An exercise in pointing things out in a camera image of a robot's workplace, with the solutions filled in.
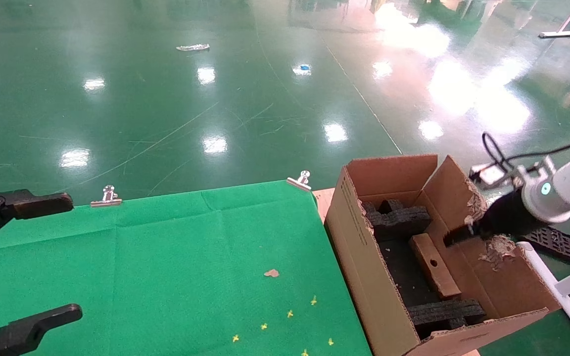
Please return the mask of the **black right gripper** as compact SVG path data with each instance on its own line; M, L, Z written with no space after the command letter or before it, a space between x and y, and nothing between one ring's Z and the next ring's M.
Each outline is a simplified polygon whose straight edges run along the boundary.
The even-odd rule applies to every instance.
M443 243L453 246L475 237L523 236L544 227L545 222L525 207L522 191L511 191L494 201L475 225L462 225L447 233Z

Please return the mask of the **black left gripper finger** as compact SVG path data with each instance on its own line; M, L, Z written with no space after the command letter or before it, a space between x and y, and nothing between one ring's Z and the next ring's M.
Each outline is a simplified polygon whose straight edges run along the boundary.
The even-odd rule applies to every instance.
M73 210L66 192L37 196L27 189L0 192L0 229L12 220L29 220Z
M68 304L10 322L0 327L0 356L33 352L49 330L76 322L82 316L78 304Z

